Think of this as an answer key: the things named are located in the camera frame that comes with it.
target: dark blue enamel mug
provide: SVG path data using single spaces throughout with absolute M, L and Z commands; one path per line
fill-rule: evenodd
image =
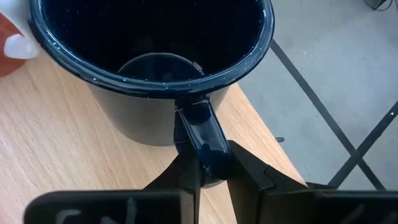
M 30 0 L 29 24 L 120 132 L 195 150 L 206 183 L 228 176 L 215 109 L 266 54 L 270 0 Z

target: mug rim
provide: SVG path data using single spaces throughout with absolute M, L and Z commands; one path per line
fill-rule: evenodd
M 177 82 L 154 82 L 122 77 L 94 66 L 73 54 L 55 36 L 44 17 L 43 0 L 30 0 L 29 26 L 42 48 L 64 69 L 95 86 L 141 98 L 175 99 L 185 95 L 207 94 L 232 85 L 251 72 L 264 58 L 274 35 L 275 20 L 271 0 L 261 4 L 263 17 L 259 35 L 251 50 L 238 62 L 203 78 Z

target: wooden surface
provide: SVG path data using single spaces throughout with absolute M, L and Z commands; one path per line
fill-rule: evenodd
M 237 85 L 217 114 L 228 139 L 303 182 Z M 45 54 L 0 79 L 0 223 L 22 223 L 53 190 L 143 188 L 176 154 L 118 133 L 86 84 Z M 225 183 L 202 191 L 200 222 L 236 223 Z

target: mug handle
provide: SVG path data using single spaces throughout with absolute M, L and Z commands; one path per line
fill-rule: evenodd
M 174 142 L 178 152 L 195 150 L 205 183 L 228 177 L 232 152 L 207 97 L 177 101 Z

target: gray floor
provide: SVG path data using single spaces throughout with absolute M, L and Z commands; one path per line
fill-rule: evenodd
M 357 148 L 398 100 L 398 10 L 362 0 L 274 0 L 275 41 Z M 270 50 L 240 85 L 306 181 L 327 184 L 349 154 Z M 364 156 L 398 190 L 398 121 Z M 374 189 L 357 166 L 341 189 Z

